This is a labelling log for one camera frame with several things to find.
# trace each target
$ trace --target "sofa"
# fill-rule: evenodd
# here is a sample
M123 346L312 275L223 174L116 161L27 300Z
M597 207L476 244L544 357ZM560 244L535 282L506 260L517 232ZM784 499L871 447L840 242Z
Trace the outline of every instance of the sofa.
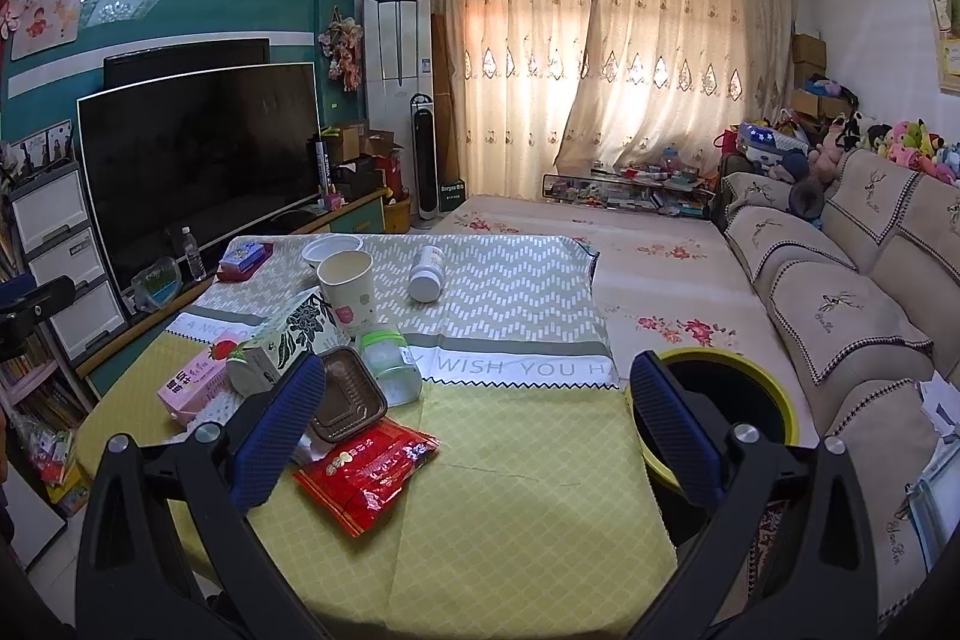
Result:
M917 381L960 386L960 190L867 150L841 159L822 229L790 188L724 178L725 236L797 370L817 432L847 445L870 516L880 621L926 570L899 513L938 437Z

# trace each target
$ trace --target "pink shelf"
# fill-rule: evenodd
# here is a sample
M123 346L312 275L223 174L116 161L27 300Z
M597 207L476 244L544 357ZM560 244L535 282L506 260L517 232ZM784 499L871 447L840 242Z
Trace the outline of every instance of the pink shelf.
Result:
M38 366L36 369L32 370L30 374L24 375L17 381L17 384L10 389L10 403L11 405L18 405L24 399L27 398L27 395L40 386L43 381L50 377L56 370L56 362L50 360L46 362L43 366Z

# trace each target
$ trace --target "flat screen tv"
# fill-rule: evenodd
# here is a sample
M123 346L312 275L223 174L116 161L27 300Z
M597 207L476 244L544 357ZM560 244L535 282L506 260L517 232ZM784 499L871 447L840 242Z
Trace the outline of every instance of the flat screen tv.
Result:
M119 290L317 197L313 64L267 64L141 82L77 102L94 223Z
M209 68L270 63L269 39L219 39L172 44L104 58L104 90Z

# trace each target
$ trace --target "brown plastic tray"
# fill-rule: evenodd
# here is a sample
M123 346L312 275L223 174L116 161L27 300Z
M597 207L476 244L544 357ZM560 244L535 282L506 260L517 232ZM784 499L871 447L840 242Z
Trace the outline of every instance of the brown plastic tray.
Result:
M334 348L320 360L326 371L326 393L312 421L317 437L342 442L387 413L383 391L353 348Z

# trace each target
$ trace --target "red plastic package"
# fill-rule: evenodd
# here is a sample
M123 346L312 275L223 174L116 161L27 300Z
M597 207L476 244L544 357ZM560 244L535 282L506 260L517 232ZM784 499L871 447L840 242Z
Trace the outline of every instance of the red plastic package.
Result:
M376 523L407 477L423 466L440 440L381 418L326 456L294 472L310 495L359 537Z

